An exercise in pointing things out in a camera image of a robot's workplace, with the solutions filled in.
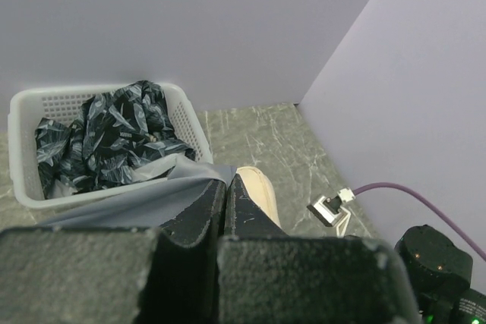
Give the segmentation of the grey pillowcase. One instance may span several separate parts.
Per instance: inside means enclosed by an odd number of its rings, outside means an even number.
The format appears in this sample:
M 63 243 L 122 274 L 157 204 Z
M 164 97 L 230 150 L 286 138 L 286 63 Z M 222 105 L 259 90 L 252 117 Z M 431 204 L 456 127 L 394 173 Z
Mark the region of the grey pillowcase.
M 214 165 L 178 158 L 166 180 L 55 215 L 39 227 L 127 228 L 157 227 L 188 208 L 208 184 L 226 190 L 236 175 L 231 165 Z

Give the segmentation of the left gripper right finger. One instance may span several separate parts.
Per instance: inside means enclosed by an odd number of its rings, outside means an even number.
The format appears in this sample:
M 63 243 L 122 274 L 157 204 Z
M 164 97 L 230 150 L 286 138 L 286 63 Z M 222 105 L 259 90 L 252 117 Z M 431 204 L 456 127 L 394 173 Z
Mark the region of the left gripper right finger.
M 235 177 L 218 241 L 220 323 L 418 323 L 405 267 L 385 242 L 296 237 Z

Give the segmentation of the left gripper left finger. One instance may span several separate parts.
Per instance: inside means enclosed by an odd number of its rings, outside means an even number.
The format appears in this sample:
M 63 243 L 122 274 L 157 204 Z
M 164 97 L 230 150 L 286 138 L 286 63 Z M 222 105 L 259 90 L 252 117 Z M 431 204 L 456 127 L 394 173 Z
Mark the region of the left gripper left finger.
M 3 323 L 205 323 L 226 186 L 210 181 L 158 228 L 1 233 Z

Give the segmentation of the cream pillow with bear print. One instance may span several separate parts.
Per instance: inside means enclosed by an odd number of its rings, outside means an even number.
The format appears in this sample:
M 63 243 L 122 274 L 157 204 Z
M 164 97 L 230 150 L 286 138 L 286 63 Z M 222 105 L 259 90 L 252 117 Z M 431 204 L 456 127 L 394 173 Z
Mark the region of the cream pillow with bear print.
M 240 167 L 237 169 L 237 173 L 251 200 L 280 228 L 276 195 L 269 178 L 260 169 L 253 166 Z

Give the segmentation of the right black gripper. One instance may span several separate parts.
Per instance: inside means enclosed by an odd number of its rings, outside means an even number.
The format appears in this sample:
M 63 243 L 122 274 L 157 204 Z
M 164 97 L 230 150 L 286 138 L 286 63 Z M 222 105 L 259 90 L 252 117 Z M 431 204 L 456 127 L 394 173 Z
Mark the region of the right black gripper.
M 423 323 L 485 322 L 485 295 L 471 288 L 472 257 L 429 225 L 409 228 L 400 255 Z

